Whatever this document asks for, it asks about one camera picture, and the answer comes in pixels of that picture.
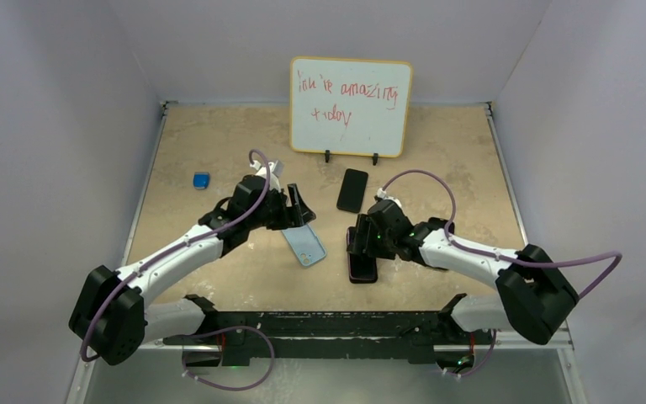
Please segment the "black phone case with cutouts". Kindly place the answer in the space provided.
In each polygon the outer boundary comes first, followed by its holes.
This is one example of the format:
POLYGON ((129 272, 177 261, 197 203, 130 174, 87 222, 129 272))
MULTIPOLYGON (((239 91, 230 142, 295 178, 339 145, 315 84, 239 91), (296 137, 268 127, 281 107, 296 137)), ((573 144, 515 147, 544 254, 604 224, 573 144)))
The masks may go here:
POLYGON ((349 254, 348 278, 353 284, 373 284, 378 280, 378 265, 375 258, 349 254))

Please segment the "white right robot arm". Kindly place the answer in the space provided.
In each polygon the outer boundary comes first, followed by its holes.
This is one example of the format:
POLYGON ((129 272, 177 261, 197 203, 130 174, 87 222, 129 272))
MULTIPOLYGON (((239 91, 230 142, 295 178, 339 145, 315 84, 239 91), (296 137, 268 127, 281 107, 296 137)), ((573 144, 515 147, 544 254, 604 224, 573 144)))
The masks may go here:
POLYGON ((580 301, 551 258, 532 244, 514 250, 473 242, 462 249, 453 243, 453 228, 437 217, 414 224, 397 203, 380 200, 349 227, 347 252, 453 271, 492 288, 492 295, 461 294, 444 307, 438 330, 451 343, 497 329, 547 344, 580 301))

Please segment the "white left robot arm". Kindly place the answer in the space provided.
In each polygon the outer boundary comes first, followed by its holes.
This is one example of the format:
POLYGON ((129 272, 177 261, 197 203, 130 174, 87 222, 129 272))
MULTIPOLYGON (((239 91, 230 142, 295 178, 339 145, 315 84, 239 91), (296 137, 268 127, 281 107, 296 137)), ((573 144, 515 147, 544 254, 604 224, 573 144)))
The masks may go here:
POLYGON ((153 330, 156 323, 146 319, 146 310, 165 290, 223 258, 257 229, 299 228, 315 218, 296 184, 281 190, 263 176, 246 175, 231 196, 174 242, 132 264, 118 269, 100 265, 87 275, 68 322, 82 340, 81 359, 122 363, 153 330))

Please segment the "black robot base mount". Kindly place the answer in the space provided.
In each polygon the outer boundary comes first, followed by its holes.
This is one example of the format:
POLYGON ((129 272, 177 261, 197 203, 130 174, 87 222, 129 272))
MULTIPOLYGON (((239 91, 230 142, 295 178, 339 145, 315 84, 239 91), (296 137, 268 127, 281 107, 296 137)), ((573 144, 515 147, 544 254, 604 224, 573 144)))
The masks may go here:
POLYGON ((223 346, 225 366, 251 359, 398 359, 447 367, 473 362, 489 331, 465 332, 441 311, 209 311, 193 335, 166 345, 223 346))

